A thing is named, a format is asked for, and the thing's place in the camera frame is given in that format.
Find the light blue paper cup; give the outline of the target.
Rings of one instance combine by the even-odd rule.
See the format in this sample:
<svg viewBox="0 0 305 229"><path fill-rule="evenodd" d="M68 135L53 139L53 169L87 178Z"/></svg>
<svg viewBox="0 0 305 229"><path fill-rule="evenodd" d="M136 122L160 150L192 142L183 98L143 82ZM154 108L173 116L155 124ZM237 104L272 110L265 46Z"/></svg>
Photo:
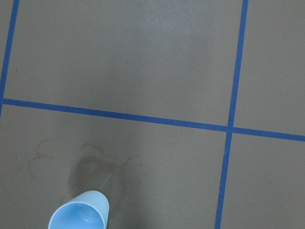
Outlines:
<svg viewBox="0 0 305 229"><path fill-rule="evenodd" d="M50 229L105 229L109 216L106 196L95 190L86 191L60 206L52 215Z"/></svg>

